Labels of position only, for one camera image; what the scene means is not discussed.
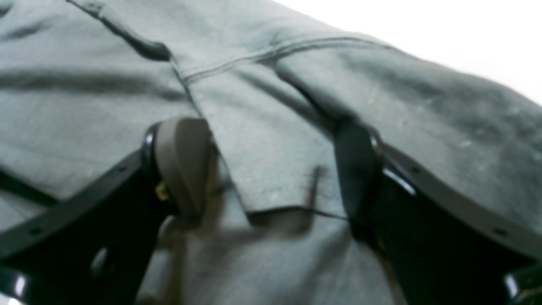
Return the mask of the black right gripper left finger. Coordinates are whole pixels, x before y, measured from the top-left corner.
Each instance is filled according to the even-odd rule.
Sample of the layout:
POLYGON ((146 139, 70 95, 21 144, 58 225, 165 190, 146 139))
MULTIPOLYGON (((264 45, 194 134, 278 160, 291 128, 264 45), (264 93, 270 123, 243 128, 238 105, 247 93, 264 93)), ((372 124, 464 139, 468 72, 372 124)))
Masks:
POLYGON ((1 189, 47 207, 1 233, 1 297, 9 305, 130 305, 162 223, 205 208, 212 151, 206 120, 153 124, 140 149, 58 201, 1 171, 1 189))

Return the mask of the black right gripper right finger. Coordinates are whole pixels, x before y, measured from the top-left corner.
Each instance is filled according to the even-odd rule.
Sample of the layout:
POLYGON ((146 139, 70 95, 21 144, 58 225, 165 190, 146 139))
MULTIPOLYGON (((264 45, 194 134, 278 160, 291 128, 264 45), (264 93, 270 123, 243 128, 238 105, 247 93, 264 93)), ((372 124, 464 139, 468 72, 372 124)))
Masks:
POLYGON ((409 305, 540 305, 541 237, 477 205, 377 131, 335 130, 354 234, 383 251, 409 305))

